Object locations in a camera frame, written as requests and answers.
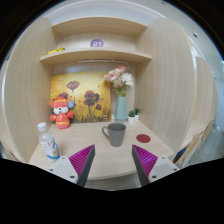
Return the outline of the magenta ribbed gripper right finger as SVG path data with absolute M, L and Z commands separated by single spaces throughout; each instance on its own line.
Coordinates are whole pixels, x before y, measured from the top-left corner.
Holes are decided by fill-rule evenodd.
M 157 157 L 137 145 L 132 145 L 132 157 L 142 186 L 148 185 L 179 170 L 167 157 Z

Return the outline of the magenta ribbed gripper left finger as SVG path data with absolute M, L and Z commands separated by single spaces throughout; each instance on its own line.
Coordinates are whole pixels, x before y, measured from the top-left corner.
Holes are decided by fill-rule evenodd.
M 49 168 L 49 172 L 84 187 L 94 157 L 95 145 L 90 145 L 70 157 L 62 156 Z

